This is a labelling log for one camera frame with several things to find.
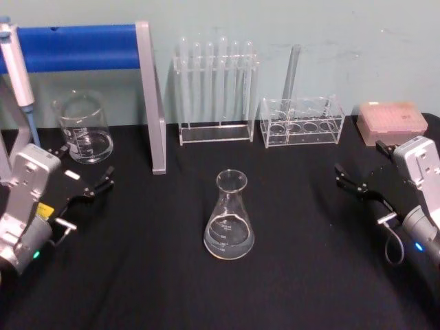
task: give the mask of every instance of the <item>glass flask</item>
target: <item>glass flask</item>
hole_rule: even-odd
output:
[[[241,192],[248,179],[239,170],[224,170],[217,175],[219,200],[205,229],[203,242],[215,257],[234,260],[245,256],[254,245]]]
[[[52,102],[70,156],[82,164],[95,164],[113,151],[109,126],[96,91],[73,90]]]

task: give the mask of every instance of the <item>pipette tip box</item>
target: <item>pipette tip box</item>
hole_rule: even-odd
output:
[[[367,146],[399,145],[423,135],[428,123],[413,102],[368,102],[360,105],[357,127]]]

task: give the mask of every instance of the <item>black tablecloth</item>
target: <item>black tablecloth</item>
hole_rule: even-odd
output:
[[[440,119],[426,118],[426,136],[440,141]],[[40,133],[45,148],[61,145],[59,130]],[[179,146],[170,125],[168,170],[159,176],[145,127],[111,134],[114,152],[103,163],[63,163],[91,182],[113,164],[113,191],[70,210],[78,231],[43,249],[15,290],[2,293],[2,329],[439,328],[437,273],[388,265],[386,237],[374,225],[384,211],[336,187],[336,162],[359,178],[387,163],[365,147],[353,118],[339,145],[269,149],[259,129],[253,143]],[[247,175],[255,232],[253,249],[237,261],[220,261],[203,245],[215,178],[226,168]],[[5,189],[0,196],[3,210]]]

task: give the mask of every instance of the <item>blue bar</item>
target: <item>blue bar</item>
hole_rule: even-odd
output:
[[[134,24],[23,27],[18,35],[28,72],[139,68]]]

